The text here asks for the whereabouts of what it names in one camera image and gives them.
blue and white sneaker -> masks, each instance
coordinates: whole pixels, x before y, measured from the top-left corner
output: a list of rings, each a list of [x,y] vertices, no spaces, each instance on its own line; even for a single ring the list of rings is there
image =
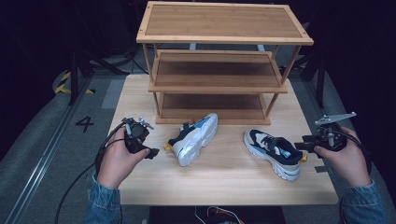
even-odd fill
[[[208,114],[204,119],[192,125],[184,123],[178,137],[168,141],[180,165],[192,164],[198,158],[201,147],[209,144],[217,129],[218,115],[215,113]]]
[[[299,160],[303,152],[297,150],[283,137],[273,137],[259,130],[248,130],[245,133],[245,145],[256,157],[271,162],[277,175],[287,180],[300,176]]]

shoe rack shelf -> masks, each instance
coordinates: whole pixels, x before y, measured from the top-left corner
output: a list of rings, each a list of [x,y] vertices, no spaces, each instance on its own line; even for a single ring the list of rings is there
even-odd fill
[[[270,111],[302,45],[313,40],[289,6],[148,2],[136,39],[145,51],[157,123],[271,124]],[[159,43],[274,45],[273,51],[158,49]],[[154,46],[154,61],[148,44]],[[294,45],[281,75],[280,45]],[[264,94],[273,94],[264,102]]]

hand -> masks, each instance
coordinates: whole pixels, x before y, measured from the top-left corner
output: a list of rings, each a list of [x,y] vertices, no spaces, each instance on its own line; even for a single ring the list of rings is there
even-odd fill
[[[358,139],[358,136],[352,130],[345,127],[342,127],[342,130]],[[350,187],[371,184],[366,160],[361,153],[361,149],[351,140],[347,139],[346,146],[340,151],[330,151],[324,147],[315,147],[314,150],[332,163],[335,172],[343,177]]]
[[[107,146],[97,176],[98,183],[107,188],[117,189],[134,167],[149,154],[148,148],[135,154],[130,153],[123,140],[124,131],[125,128],[120,128],[108,140],[112,144]]]

jacket sleeve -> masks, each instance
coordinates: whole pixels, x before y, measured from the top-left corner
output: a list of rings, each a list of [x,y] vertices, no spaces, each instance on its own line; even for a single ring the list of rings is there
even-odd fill
[[[82,223],[119,223],[120,191],[101,186],[92,175],[87,211]]]
[[[344,223],[389,223],[374,180],[368,186],[346,188],[340,206]]]

wooden table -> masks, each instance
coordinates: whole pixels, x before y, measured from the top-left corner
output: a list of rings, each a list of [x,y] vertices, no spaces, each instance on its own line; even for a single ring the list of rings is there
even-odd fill
[[[291,205],[337,203],[328,173],[317,173],[323,161],[315,154],[302,163],[300,177],[287,181],[277,176],[270,162],[254,157],[245,147],[248,129],[283,136],[292,143],[310,134],[304,114],[289,80],[289,92],[278,97],[272,125],[220,125],[212,142],[201,149],[198,159],[181,167],[163,144],[178,135],[180,125],[155,124],[156,107],[148,92],[149,76],[129,75],[111,124],[122,118],[143,117],[153,127],[145,141],[161,151],[156,158],[141,161],[120,185],[121,203],[145,205]]]

